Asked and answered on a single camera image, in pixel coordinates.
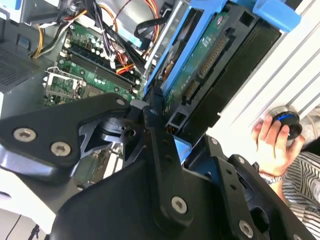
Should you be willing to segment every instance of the knob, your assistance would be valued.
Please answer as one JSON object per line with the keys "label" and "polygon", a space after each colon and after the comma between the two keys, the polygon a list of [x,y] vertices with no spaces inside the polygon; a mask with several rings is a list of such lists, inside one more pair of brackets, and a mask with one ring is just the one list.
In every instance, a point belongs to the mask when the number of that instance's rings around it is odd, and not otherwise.
{"label": "knob", "polygon": [[294,110],[287,106],[280,106],[273,109],[269,114],[272,116],[272,122],[278,120],[281,122],[281,127],[284,125],[289,126],[288,140],[293,140],[301,134],[300,117]]}

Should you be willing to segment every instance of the finger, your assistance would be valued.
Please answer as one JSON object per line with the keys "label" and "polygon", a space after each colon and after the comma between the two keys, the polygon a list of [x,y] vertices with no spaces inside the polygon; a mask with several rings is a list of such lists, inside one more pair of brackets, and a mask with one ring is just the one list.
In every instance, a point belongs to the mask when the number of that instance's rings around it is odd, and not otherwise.
{"label": "finger", "polygon": [[293,140],[293,143],[289,147],[288,154],[290,157],[291,163],[296,159],[296,157],[299,155],[302,147],[305,144],[306,139],[300,135],[295,140]]}
{"label": "finger", "polygon": [[259,137],[259,133],[261,131],[262,128],[262,124],[259,123],[257,126],[254,127],[254,129],[252,130],[252,139],[254,140],[255,143],[258,143],[258,137]]}
{"label": "finger", "polygon": [[270,115],[266,116],[263,121],[261,131],[259,133],[259,137],[258,137],[259,140],[264,141],[266,139],[268,131],[271,127],[271,123],[272,123],[272,116]]}
{"label": "finger", "polygon": [[276,158],[283,158],[287,153],[287,141],[290,128],[284,125],[276,138],[274,153]]}
{"label": "finger", "polygon": [[281,128],[281,122],[275,121],[270,127],[264,142],[270,146],[275,146],[280,128]]}

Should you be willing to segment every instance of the screw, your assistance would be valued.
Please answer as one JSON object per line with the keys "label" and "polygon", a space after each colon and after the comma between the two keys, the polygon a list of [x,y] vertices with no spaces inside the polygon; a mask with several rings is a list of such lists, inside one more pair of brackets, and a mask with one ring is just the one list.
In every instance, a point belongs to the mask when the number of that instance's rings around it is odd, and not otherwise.
{"label": "screw", "polygon": [[293,238],[294,240],[302,240],[302,238],[299,237],[297,234],[293,234]]}
{"label": "screw", "polygon": [[57,141],[51,145],[51,152],[56,156],[65,157],[71,153],[71,147],[63,141]]}
{"label": "screw", "polygon": [[211,138],[211,142],[212,142],[214,145],[218,145],[218,141],[215,140],[213,137]]}
{"label": "screw", "polygon": [[121,99],[117,99],[116,102],[122,106],[125,105],[125,102]]}
{"label": "screw", "polygon": [[219,18],[218,18],[218,21],[216,21],[216,25],[217,26],[219,26],[221,23],[222,23],[222,20],[224,19],[224,17],[223,16],[220,16]]}
{"label": "screw", "polygon": [[153,113],[154,115],[158,115],[158,112],[154,110],[153,108],[150,109],[150,112]]}
{"label": "screw", "polygon": [[238,156],[238,159],[240,163],[245,164],[245,160],[242,157]]}
{"label": "screw", "polygon": [[252,239],[254,237],[254,231],[246,221],[240,220],[239,227],[241,232],[243,232],[248,238]]}
{"label": "screw", "polygon": [[30,128],[18,128],[13,132],[13,137],[20,142],[31,142],[35,140],[37,134]]}
{"label": "screw", "polygon": [[185,200],[183,200],[179,196],[174,196],[171,199],[171,205],[174,210],[176,210],[179,214],[185,214],[187,212],[187,204]]}

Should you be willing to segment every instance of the white wall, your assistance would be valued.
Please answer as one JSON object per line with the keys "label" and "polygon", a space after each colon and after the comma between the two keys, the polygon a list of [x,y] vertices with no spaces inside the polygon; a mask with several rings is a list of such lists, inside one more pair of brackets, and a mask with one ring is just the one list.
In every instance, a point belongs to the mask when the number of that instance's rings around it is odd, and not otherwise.
{"label": "white wall", "polygon": [[[6,239],[18,217],[18,214],[0,208],[0,240]],[[35,225],[35,222],[30,218],[21,216],[8,240],[27,240]],[[45,236],[46,234],[40,229],[39,240],[44,240]]]}

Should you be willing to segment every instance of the hand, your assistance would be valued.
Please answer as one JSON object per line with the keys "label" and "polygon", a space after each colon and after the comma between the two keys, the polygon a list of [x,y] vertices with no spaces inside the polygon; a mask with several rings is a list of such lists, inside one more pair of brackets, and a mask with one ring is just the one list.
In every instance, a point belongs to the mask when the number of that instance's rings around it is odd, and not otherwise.
{"label": "hand", "polygon": [[259,172],[278,177],[294,162],[305,143],[305,138],[300,135],[287,147],[289,127],[284,125],[281,128],[280,121],[272,124],[272,120],[268,115],[263,124],[258,124],[253,129],[252,137],[256,142]]}

